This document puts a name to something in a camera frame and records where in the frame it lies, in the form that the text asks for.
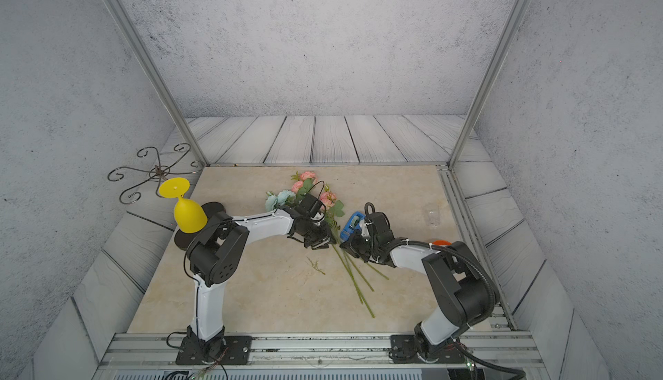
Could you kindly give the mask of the blue tape dispenser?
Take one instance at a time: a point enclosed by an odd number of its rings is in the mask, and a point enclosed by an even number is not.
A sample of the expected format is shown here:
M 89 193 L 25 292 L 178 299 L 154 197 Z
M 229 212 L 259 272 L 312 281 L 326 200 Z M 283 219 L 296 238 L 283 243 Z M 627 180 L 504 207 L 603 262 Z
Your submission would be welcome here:
M 365 216 L 361 212 L 354 212 L 352 216 L 350 216 L 350 219 L 346 222 L 345 226 L 341 229 L 340 232 L 340 240 L 342 242 L 347 241 L 352 233 L 358 228 L 361 227 L 360 224 L 364 220 Z

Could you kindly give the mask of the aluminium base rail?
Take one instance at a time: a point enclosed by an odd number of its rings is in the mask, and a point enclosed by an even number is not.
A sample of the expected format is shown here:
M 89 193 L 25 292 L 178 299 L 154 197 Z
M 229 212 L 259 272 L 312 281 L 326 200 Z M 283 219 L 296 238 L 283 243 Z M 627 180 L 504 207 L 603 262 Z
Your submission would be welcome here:
M 211 367 L 221 373 L 249 370 L 480 370 L 491 365 L 524 371 L 528 379 L 549 376 L 528 332 L 469 333 L 465 347 L 443 348 L 436 358 L 421 358 L 411 334 L 393 333 L 255 333 L 226 337 L 217 357 L 204 357 L 183 345 L 180 333 L 118 334 L 99 364 L 100 370 L 191 371 Z

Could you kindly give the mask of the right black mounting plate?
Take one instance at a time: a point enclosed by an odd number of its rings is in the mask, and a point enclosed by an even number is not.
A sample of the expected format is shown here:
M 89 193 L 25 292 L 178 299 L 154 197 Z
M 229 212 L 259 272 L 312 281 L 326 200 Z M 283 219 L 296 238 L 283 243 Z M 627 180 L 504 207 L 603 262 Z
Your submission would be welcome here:
M 390 336 L 388 357 L 395 364 L 465 364 L 462 353 L 448 340 L 431 345 L 426 338 L 415 334 Z

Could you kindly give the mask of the aluminium frame post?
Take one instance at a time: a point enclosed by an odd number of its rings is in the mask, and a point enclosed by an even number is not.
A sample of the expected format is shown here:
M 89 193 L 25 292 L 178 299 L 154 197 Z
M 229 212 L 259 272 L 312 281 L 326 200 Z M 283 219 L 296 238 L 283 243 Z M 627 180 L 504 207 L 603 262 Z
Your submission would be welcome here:
M 198 139 L 192 133 L 191 128 L 188 126 L 181 110 L 176 104 L 172 93 L 167 88 L 167 85 L 155 65 L 154 60 L 150 56 L 148 48 L 145 46 L 143 39 L 139 35 L 135 24 L 131 21 L 129 14 L 121 0 L 102 0 L 107 8 L 110 16 L 114 20 L 117 27 L 120 29 L 124 39 L 129 44 L 132 53 L 136 57 L 141 69 L 143 69 L 151 86 L 169 114 L 169 117 L 174 122 L 175 127 L 183 136 L 186 143 L 191 146 L 191 151 L 194 153 L 195 159 L 204 167 L 209 167 L 211 164 L 207 157 L 204 155 L 203 150 L 198 144 Z
M 528 5 L 532 0 L 515 0 L 508 18 L 503 26 L 502 33 L 498 39 L 497 46 L 490 59 L 489 65 L 483 75 L 478 90 L 472 100 L 469 111 L 466 114 L 463 127 L 459 133 L 459 138 L 451 153 L 451 158 L 447 162 L 447 167 L 453 170 L 460 162 L 464 148 L 470 140 L 471 131 L 478 122 L 479 116 L 486 104 L 490 91 L 494 86 L 498 74 L 509 53 L 510 46 L 518 33 L 519 27 L 525 17 Z

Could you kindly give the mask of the yellow plastic goblet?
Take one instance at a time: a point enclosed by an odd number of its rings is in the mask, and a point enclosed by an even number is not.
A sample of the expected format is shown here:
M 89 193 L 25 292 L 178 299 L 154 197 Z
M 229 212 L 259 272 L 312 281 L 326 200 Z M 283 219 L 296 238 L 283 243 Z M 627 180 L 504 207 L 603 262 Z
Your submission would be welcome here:
M 188 179 L 176 177 L 164 181 L 158 190 L 163 198 L 177 200 L 174 206 L 174 219 L 180 230 L 187 234 L 197 233 L 207 224 L 207 215 L 202 206 L 185 197 L 190 187 Z

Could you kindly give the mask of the left aluminium frame post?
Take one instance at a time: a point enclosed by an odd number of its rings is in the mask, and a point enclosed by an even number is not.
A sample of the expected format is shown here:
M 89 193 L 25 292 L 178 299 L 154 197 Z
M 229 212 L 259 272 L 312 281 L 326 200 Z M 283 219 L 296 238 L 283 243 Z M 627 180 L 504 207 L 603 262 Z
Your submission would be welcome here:
M 195 159 L 204 167 L 209 167 L 211 164 L 207 157 L 204 155 L 203 150 L 198 144 L 198 139 L 192 133 L 191 128 L 188 126 L 181 110 L 176 104 L 172 93 L 167 88 L 167 85 L 155 65 L 154 60 L 150 56 L 148 48 L 145 46 L 143 39 L 139 35 L 135 24 L 131 21 L 129 14 L 121 0 L 102 0 L 107 8 L 110 16 L 114 20 L 117 27 L 120 29 L 124 39 L 129 44 L 132 53 L 136 57 L 141 69 L 143 69 L 151 86 L 169 114 L 169 117 L 174 122 L 175 127 L 183 136 L 186 143 L 191 146 L 191 151 L 194 153 Z

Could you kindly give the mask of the artificial flower bouquet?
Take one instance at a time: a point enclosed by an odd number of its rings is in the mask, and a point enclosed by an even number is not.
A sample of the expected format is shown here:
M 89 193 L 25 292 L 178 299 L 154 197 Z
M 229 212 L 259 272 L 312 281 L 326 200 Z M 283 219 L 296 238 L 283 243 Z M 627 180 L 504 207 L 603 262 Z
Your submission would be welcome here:
M 345 230 L 345 228 L 338 224 L 338 219 L 345 216 L 344 203 L 314 171 L 295 172 L 291 176 L 291 181 L 293 183 L 290 188 L 279 192 L 266 192 L 266 211 L 271 212 L 278 208 L 284 209 L 285 207 L 295 208 L 304 202 L 307 196 L 312 196 L 314 198 L 313 212 L 310 216 L 313 223 L 315 225 L 323 225 L 326 230 L 331 232 L 329 243 L 316 246 L 316 249 L 322 249 L 323 247 L 333 248 L 345 273 L 352 281 L 359 302 L 366 308 L 369 316 L 375 319 L 376 314 L 371 305 L 369 305 L 366 295 L 362 292 L 359 281 L 363 282 L 370 292 L 374 292 L 375 289 L 364 273 L 362 273 L 361 269 L 352 260 L 350 254 L 347 252 L 342 253 L 340 249 L 342 234 L 345 233 L 347 236 L 350 236 L 350 230 Z

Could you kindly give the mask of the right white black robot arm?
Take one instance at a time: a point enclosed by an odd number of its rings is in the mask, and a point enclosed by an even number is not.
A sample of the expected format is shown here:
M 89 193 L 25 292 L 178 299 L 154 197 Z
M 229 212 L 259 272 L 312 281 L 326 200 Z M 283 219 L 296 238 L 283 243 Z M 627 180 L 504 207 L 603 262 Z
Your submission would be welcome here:
M 409 269 L 427 277 L 437 307 L 414 332 L 428 349 L 454 342 L 489 318 L 497 305 L 495 283 L 465 243 L 435 245 L 397 238 L 383 212 L 367 215 L 340 248 L 366 263 Z

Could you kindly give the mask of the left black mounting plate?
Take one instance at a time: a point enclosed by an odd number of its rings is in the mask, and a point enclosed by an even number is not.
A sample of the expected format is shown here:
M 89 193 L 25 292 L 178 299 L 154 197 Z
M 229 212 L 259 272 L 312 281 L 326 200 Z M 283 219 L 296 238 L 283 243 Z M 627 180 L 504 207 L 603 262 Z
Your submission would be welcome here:
M 251 336 L 220 336 L 209 341 L 200 340 L 194 333 L 182 340 L 176 356 L 176 365 L 247 365 Z

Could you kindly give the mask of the small broken green twig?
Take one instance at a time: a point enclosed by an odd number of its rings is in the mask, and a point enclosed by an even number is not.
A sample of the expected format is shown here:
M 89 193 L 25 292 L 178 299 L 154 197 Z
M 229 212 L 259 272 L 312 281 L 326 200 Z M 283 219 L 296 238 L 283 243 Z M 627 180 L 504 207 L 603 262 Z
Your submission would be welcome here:
M 310 257 L 307 258 L 307 261 L 309 262 L 309 265 L 312 267 L 313 270 L 315 270 L 316 272 L 318 272 L 323 276 L 326 275 L 326 272 L 324 272 L 323 269 L 319 267 L 319 263 L 317 261 L 312 260 Z

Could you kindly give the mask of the right aluminium frame post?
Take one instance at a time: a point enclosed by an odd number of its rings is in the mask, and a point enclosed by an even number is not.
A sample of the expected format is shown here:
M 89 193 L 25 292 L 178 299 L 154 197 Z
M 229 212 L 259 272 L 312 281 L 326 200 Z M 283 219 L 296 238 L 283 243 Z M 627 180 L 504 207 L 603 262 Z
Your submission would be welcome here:
M 447 162 L 447 167 L 453 170 L 460 162 L 464 148 L 470 140 L 471 131 L 478 122 L 479 116 L 486 104 L 490 91 L 494 86 L 498 74 L 509 53 L 510 46 L 518 33 L 519 27 L 525 17 L 528 5 L 532 0 L 515 0 L 508 18 L 503 26 L 502 33 L 498 39 L 497 46 L 490 59 L 489 65 L 483 75 L 478 90 L 472 100 L 469 111 L 466 114 L 463 127 L 459 133 L 459 138 L 451 153 L 451 158 Z

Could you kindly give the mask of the wrought iron scroll stand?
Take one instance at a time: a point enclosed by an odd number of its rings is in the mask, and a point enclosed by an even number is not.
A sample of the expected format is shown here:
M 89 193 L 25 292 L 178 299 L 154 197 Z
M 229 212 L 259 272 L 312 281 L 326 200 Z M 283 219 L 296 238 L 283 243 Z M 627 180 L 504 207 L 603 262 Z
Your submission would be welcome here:
M 191 145 L 189 143 L 177 143 L 172 148 L 172 151 L 166 155 L 162 155 L 160 150 L 154 146 L 146 146 L 136 152 L 138 159 L 149 158 L 151 155 L 155 156 L 155 162 L 146 168 L 136 168 L 130 166 L 120 166 L 110 171 L 106 179 L 110 182 L 119 182 L 124 179 L 127 173 L 140 173 L 144 178 L 138 183 L 127 187 L 120 193 L 118 200 L 122 205 L 130 206 L 136 204 L 141 200 L 143 193 L 140 188 L 146 183 L 155 183 L 155 195 L 163 199 L 159 194 L 159 188 L 165 181 L 178 178 L 178 177 L 195 177 L 198 176 L 204 167 L 204 164 L 196 159 L 192 159 L 188 164 L 186 171 L 178 171 L 178 167 L 185 167 L 185 160 L 191 152 Z

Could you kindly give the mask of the black mounting plate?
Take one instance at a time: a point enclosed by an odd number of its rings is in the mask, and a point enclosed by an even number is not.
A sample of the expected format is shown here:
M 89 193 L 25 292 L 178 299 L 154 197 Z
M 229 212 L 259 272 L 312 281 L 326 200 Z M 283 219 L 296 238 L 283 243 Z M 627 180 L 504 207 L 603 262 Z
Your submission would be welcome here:
M 431 345 L 426 338 L 415 334 L 390 336 L 388 357 L 395 364 L 465 364 L 462 353 L 448 340 Z
M 176 365 L 247 365 L 251 336 L 220 336 L 209 341 L 200 340 L 194 333 L 182 340 L 176 356 Z

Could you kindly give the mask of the clear plastic cup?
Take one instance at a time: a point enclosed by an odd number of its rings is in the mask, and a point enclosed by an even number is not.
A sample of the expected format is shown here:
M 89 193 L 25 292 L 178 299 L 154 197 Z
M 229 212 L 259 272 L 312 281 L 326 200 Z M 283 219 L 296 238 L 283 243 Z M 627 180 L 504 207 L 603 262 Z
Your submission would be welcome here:
M 426 204 L 423 208 L 426 224 L 430 227 L 441 225 L 440 207 L 436 203 Z

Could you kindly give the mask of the black oval tray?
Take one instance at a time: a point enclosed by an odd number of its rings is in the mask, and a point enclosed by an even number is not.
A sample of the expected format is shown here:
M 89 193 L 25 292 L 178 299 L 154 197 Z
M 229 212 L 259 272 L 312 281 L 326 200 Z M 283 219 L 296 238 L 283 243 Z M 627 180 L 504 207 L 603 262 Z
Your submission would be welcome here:
M 193 242 L 196 235 L 207 226 L 209 220 L 214 214 L 219 212 L 226 212 L 226 209 L 223 204 L 217 201 L 212 201 L 203 204 L 201 206 L 201 212 L 205 214 L 204 224 L 197 225 L 196 226 L 197 229 L 193 232 L 183 231 L 179 227 L 176 233 L 174 233 L 174 243 L 180 250 L 186 250 L 188 248 L 188 246 Z

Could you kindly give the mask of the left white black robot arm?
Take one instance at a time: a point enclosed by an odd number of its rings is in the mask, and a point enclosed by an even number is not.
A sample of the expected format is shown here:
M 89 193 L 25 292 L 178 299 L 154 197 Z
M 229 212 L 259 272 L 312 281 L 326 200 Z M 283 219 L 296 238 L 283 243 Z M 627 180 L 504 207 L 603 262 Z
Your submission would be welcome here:
M 202 212 L 207 223 L 193 235 L 185 254 L 186 274 L 196 286 L 190 328 L 200 343 L 223 337 L 226 284 L 238 271 L 248 245 L 276 236 L 291 238 L 312 250 L 337 243 L 326 223 L 325 204 L 310 194 L 295 207 L 247 217 L 231 217 L 219 202 L 205 203 Z

